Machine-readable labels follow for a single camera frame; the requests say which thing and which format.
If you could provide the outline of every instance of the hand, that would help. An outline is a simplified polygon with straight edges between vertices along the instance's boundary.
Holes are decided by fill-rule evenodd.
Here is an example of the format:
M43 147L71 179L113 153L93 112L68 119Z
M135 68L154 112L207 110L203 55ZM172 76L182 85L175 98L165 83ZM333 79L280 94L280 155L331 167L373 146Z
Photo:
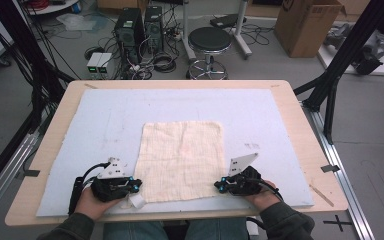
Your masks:
M268 180L264 181L273 188L276 188L276 185L274 183ZM250 203L252 203L260 212L264 211L271 205L280 202L279 198L277 198L274 193L267 189L262 189L261 192L255 195L245 196L244 198Z
M94 221L97 221L102 217L105 211L120 201L121 199L116 199L110 202L101 202L93 195L92 189L87 187L83 190L74 212L83 213Z

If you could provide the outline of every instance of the person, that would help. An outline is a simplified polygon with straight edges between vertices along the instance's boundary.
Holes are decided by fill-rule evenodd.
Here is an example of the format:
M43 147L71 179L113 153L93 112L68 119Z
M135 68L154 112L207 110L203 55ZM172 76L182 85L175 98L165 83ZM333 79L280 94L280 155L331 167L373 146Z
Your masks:
M313 239L311 231L314 228L314 220L293 210L271 191L263 190L244 198L260 211L268 239ZM85 188L75 212L52 231L40 235L37 240L90 239L95 222L119 201L101 202L94 197L89 187ZM104 240L168 239L158 221L106 223L103 231ZM248 239L246 218L191 220L186 239Z

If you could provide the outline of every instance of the jeans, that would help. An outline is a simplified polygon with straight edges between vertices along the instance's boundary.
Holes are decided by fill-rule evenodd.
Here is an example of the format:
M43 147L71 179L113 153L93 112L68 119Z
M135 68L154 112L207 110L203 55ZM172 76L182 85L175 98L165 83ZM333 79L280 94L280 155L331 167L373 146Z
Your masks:
M189 221L185 240L247 240L246 218ZM104 225L104 240L167 240L161 222L117 222Z

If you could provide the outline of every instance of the wooden table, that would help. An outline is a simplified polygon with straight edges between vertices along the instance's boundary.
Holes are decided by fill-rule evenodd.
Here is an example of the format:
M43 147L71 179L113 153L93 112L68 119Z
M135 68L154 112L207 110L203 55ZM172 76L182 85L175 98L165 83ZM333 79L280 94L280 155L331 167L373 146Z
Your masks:
M56 224L66 217L36 217L47 177L51 170L62 141L71 123L82 94L86 89L270 89L285 128L307 182L310 185L315 205L297 208L301 212L344 211L347 200L332 172L324 173L320 168L328 161L299 105L288 82L283 80L229 80L229 81L191 81L191 80L147 80L147 81L75 81L72 82L55 113L42 143L32 161L30 169L39 170L38 177L26 177L5 218L9 226ZM205 213L155 213L140 215L116 215L104 217L102 221L138 221L192 219L205 217L251 216L253 210L208 211Z

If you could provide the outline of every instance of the computer tower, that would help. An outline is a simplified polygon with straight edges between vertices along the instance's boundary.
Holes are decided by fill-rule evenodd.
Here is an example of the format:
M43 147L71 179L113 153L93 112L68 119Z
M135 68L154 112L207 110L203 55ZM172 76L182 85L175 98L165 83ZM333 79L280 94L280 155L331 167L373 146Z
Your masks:
M163 9L161 6L148 6L145 12L145 34L149 53L164 50Z
M127 54L129 60L138 64L142 61L145 46L145 32L142 14L139 8L123 8L114 27L120 51Z

